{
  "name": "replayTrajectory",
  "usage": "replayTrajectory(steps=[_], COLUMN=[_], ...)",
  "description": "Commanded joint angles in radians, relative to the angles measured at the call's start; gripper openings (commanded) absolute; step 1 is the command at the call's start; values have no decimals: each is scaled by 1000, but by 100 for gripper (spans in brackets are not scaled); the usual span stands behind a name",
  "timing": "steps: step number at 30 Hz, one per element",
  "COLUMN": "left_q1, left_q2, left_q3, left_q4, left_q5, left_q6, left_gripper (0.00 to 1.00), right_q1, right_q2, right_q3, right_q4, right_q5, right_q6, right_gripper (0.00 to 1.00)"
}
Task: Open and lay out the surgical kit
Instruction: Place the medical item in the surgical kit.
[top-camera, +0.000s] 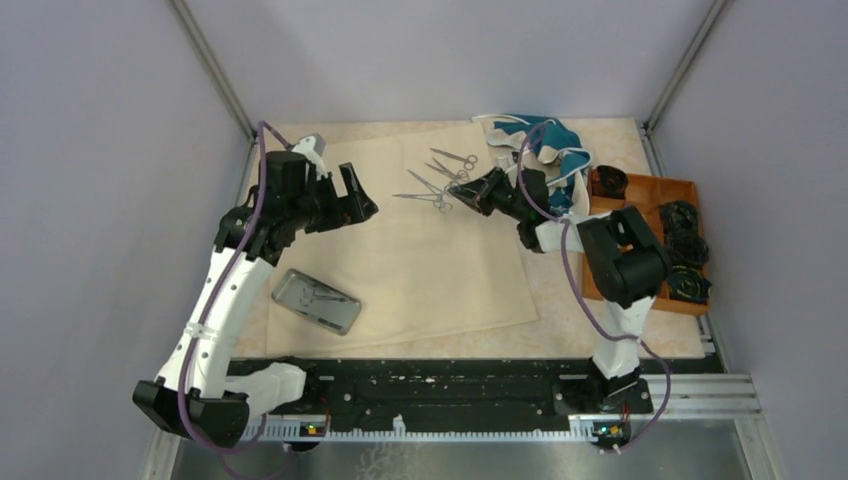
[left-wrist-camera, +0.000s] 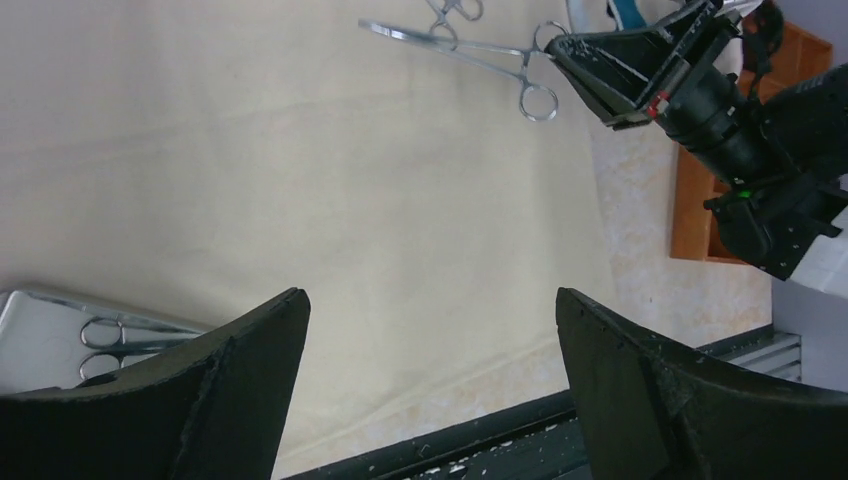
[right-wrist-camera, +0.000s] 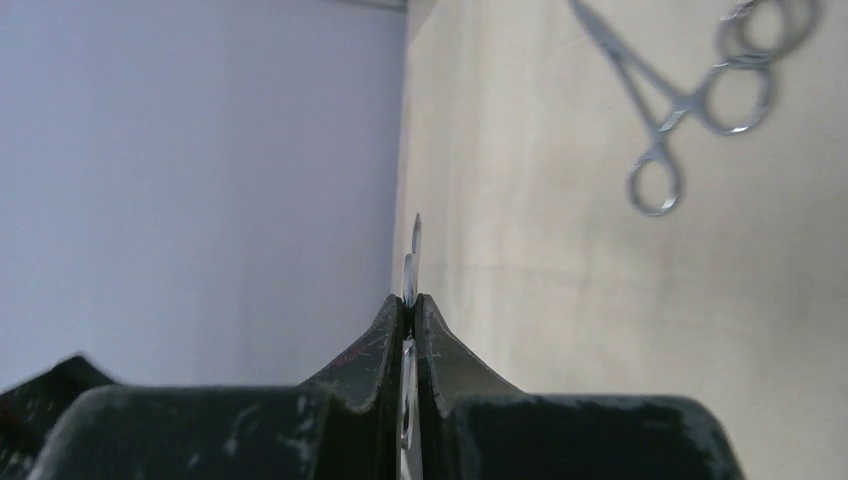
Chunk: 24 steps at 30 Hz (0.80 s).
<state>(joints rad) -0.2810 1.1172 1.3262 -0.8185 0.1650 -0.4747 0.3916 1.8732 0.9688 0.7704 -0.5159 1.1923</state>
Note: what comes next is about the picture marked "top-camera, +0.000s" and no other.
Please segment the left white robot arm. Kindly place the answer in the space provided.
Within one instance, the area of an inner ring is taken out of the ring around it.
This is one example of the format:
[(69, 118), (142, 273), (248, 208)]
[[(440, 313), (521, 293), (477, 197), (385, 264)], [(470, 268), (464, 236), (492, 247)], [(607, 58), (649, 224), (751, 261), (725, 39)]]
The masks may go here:
[(161, 430), (230, 452), (248, 424), (288, 405), (308, 413), (320, 386), (287, 360), (245, 376), (229, 367), (251, 306), (297, 233), (322, 233), (368, 221), (378, 207), (351, 163), (339, 167), (339, 195), (323, 162), (324, 139), (305, 136), (260, 152), (258, 181), (220, 220), (195, 307), (171, 355), (132, 401)]

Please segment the metal instrument tray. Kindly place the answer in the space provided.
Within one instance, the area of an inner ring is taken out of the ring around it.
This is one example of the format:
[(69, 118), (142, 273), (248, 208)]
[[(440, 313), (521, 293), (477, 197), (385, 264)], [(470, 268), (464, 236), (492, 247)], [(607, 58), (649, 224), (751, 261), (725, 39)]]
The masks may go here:
[(339, 336), (363, 311), (362, 302), (296, 269), (287, 270), (271, 293), (279, 306)]

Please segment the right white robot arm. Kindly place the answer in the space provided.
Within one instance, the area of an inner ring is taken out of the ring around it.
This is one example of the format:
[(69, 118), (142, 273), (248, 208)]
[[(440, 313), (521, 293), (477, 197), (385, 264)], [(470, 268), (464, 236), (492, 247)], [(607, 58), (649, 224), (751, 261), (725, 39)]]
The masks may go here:
[(588, 317), (601, 340), (590, 358), (586, 397), (594, 409), (614, 411), (639, 380), (647, 316), (671, 272), (670, 258), (640, 212), (626, 207), (601, 215), (557, 213), (546, 176), (535, 169), (523, 169), (511, 180), (495, 167), (448, 192), (479, 214), (498, 211), (516, 220), (522, 244), (534, 252), (584, 255), (606, 308), (603, 319)]

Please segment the beige cloth drape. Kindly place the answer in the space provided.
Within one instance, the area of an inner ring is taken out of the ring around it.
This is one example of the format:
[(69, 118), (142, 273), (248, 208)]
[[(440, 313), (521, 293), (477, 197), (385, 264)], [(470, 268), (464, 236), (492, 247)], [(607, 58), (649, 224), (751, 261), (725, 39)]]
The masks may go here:
[(431, 148), (476, 155), (473, 177), (492, 166), (477, 123), (326, 146), (326, 165), (350, 162), (379, 211), (358, 225), (299, 236), (269, 285), (296, 269), (360, 300), (363, 311), (339, 336), (269, 302), (268, 355), (323, 355), (538, 320), (511, 218), (484, 217), (453, 199), (453, 210), (443, 214), (424, 201), (393, 197), (428, 193), (407, 170), (447, 186), (447, 177), (426, 166), (433, 158), (462, 169)]

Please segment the steel surgical forceps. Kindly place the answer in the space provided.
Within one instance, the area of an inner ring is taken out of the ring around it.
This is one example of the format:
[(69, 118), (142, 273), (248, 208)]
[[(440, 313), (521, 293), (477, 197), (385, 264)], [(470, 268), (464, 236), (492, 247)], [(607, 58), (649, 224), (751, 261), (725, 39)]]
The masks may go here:
[(436, 159), (433, 159), (431, 163), (426, 163), (426, 166), (457, 184), (466, 183), (470, 180), (468, 172), (464, 169), (452, 171)]

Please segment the steel forceps laid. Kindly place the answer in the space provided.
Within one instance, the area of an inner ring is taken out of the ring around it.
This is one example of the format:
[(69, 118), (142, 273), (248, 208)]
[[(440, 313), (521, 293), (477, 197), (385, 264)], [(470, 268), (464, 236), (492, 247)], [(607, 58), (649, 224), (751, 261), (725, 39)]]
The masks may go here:
[(433, 202), (435, 204), (438, 204), (439, 206), (447, 204), (447, 200), (446, 200), (447, 191), (444, 188), (439, 188), (439, 187), (435, 186), (434, 184), (432, 184), (431, 182), (429, 182), (428, 180), (426, 180), (425, 178), (423, 178), (418, 173), (416, 173), (412, 170), (407, 170), (407, 172), (416, 181), (418, 181), (419, 183), (421, 183), (422, 185), (425, 186), (425, 188), (428, 190), (429, 195), (434, 198)]
[(406, 200), (419, 200), (424, 201), (431, 206), (433, 206), (440, 213), (449, 213), (453, 210), (453, 205), (446, 199), (446, 195), (444, 192), (438, 193), (422, 193), (422, 194), (393, 194), (394, 198), (401, 198)]

